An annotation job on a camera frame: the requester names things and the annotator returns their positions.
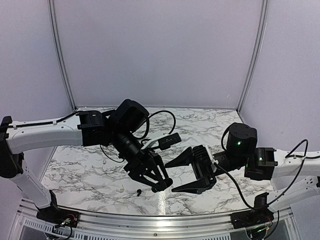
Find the black earbud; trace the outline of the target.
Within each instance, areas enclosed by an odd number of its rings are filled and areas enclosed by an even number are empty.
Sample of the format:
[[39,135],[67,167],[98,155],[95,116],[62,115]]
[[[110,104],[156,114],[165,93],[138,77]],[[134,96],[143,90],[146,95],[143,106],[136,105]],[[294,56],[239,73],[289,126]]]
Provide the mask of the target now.
[[137,196],[140,196],[142,194],[142,190],[141,189],[138,189],[137,191],[136,191],[136,195]]

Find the black earbud charging case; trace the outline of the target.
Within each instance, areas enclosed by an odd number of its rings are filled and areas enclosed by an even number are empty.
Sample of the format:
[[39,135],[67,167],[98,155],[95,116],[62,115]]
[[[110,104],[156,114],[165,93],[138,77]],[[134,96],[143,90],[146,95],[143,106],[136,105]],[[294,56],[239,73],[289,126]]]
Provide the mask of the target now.
[[151,187],[153,193],[162,192],[169,188],[173,184],[173,180],[171,178],[166,178],[161,182],[156,183]]

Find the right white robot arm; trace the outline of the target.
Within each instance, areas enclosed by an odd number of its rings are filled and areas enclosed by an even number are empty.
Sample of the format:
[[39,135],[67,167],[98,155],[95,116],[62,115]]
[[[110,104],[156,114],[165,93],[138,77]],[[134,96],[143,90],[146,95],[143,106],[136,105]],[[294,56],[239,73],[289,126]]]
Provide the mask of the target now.
[[221,142],[221,152],[212,153],[203,145],[188,147],[165,164],[167,169],[190,165],[196,177],[193,182],[173,188],[173,192],[200,195],[212,189],[217,176],[222,174],[227,175],[240,191],[240,185],[230,172],[241,168],[244,169],[244,177],[254,181],[292,176],[287,187],[257,195],[253,205],[239,192],[242,202],[250,209],[247,219],[252,224],[260,223],[267,216],[267,210],[278,211],[320,194],[320,155],[306,149],[301,154],[296,152],[301,145],[309,146],[307,139],[303,139],[291,151],[257,147],[257,130],[238,122],[229,125],[222,138],[227,141]]

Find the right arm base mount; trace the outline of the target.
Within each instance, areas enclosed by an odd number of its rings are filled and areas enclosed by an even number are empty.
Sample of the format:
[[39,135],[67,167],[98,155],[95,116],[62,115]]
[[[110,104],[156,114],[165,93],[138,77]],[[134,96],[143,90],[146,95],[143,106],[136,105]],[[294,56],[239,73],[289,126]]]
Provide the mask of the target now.
[[273,225],[274,213],[268,209],[268,193],[262,193],[255,197],[254,208],[245,211],[232,213],[231,224],[234,229],[245,228],[246,236],[250,240],[264,240]]

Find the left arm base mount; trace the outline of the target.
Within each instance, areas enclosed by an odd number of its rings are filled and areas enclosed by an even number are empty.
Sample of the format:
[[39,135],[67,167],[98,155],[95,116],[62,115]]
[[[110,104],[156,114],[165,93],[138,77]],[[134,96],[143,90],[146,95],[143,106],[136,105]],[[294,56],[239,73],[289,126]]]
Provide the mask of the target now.
[[69,240],[73,235],[73,228],[76,228],[79,222],[80,213],[74,210],[68,210],[58,207],[56,195],[52,190],[49,190],[50,205],[46,208],[37,208],[36,217],[40,220],[55,224],[54,228],[69,227],[69,234],[67,237],[54,237],[53,235],[45,236],[49,240]]

